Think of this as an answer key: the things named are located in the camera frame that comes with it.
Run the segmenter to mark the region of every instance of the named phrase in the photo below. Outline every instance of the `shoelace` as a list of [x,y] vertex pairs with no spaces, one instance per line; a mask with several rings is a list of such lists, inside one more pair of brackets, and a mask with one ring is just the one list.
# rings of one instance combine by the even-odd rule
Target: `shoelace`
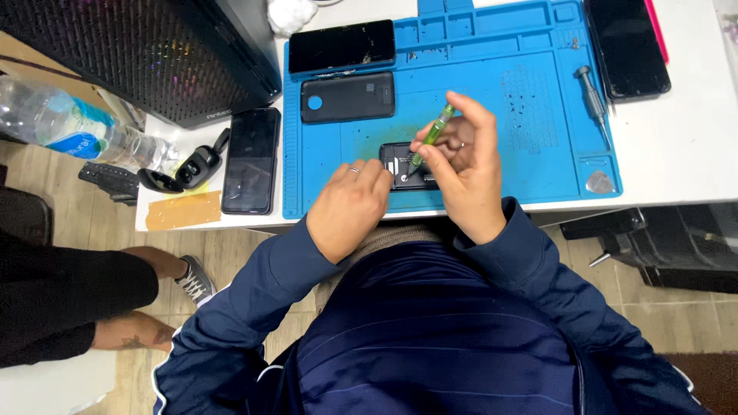
[[198,284],[198,282],[200,281],[196,280],[195,275],[190,273],[184,280],[179,282],[179,285],[182,286],[182,289],[190,296],[190,298],[197,300],[197,298],[205,292],[204,289],[199,289],[203,284]]

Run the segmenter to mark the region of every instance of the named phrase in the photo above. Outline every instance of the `tile floor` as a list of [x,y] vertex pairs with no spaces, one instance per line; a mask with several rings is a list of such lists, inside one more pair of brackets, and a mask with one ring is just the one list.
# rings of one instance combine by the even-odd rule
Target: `tile floor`
[[[32,145],[0,142],[0,164],[9,167],[6,185],[43,197],[54,209],[54,243],[62,247],[118,250],[151,245],[176,255],[202,259],[219,287],[224,287],[269,235],[250,230],[138,233],[135,209],[113,203],[107,193],[77,179],[83,160]],[[595,239],[565,241],[558,227],[546,228],[561,262],[592,282],[607,302],[641,328],[657,351],[738,351],[738,295],[645,287],[638,272],[616,261],[595,268],[587,264],[601,253]],[[171,281],[162,281],[159,297],[142,311],[178,327],[195,311]],[[315,317],[309,295],[295,304],[265,343],[266,357],[276,357],[301,336]],[[117,352],[116,388],[85,415],[142,415],[155,400],[151,369],[164,360],[160,351]]]

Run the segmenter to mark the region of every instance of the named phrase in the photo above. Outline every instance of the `precision screwdriver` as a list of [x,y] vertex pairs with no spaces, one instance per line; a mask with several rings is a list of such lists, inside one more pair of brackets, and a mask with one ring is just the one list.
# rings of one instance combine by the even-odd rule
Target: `precision screwdriver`
[[584,102],[587,104],[587,110],[590,112],[590,116],[599,124],[607,142],[607,150],[611,150],[613,143],[610,141],[610,135],[607,133],[607,126],[604,123],[604,106],[602,105],[599,92],[597,92],[597,89],[590,82],[590,72],[592,72],[592,68],[584,65],[574,73],[583,82]]
[[[441,115],[438,116],[438,119],[430,127],[430,131],[428,131],[428,135],[425,136],[425,140],[423,140],[423,144],[433,145],[433,143],[435,143],[435,139],[438,138],[438,135],[441,133],[441,130],[444,129],[444,127],[446,126],[446,123],[448,123],[451,117],[454,116],[455,112],[456,112],[456,109],[453,106],[451,106],[451,104],[446,103],[444,110],[441,111]],[[410,177],[411,174],[415,173],[415,171],[418,170],[418,167],[420,167],[420,164],[422,162],[423,162],[423,157],[420,157],[419,153],[415,153],[415,155],[413,156],[413,160],[410,162],[410,165],[407,166],[407,177]]]

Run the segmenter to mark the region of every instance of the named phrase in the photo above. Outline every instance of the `mesh panel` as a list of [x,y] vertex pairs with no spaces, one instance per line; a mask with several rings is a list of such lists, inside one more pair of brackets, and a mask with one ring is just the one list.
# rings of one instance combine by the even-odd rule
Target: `mesh panel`
[[175,123],[249,96],[164,0],[0,0],[0,30]]

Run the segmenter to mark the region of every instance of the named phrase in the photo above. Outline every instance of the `antec logo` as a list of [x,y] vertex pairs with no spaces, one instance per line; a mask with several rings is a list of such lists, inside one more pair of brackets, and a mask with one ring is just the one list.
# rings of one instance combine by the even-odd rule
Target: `antec logo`
[[210,114],[210,115],[208,115],[208,116],[207,116],[207,118],[215,118],[215,117],[220,117],[221,115],[225,115],[225,114],[230,114],[230,113],[231,113],[231,111],[233,111],[233,110],[232,110],[232,109],[229,109],[228,111],[223,111],[223,112],[216,112],[215,114]]

